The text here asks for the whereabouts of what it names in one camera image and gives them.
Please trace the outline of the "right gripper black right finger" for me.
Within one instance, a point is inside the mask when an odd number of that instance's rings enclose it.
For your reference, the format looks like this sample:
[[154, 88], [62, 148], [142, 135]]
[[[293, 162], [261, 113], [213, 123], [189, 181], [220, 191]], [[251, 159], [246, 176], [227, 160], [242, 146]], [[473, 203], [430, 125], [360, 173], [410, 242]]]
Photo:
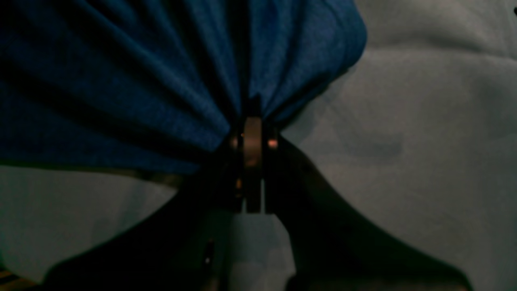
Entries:
[[382, 230], [277, 130], [264, 136], [265, 208], [290, 236], [287, 291], [471, 291], [465, 274]]

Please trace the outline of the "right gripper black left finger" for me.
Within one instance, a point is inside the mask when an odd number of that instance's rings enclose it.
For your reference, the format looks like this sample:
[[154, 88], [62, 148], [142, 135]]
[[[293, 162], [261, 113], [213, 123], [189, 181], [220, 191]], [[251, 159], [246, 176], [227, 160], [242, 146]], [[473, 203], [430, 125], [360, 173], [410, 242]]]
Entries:
[[176, 196], [137, 226], [53, 267], [46, 291], [212, 291], [234, 213], [261, 210], [263, 126], [247, 117]]

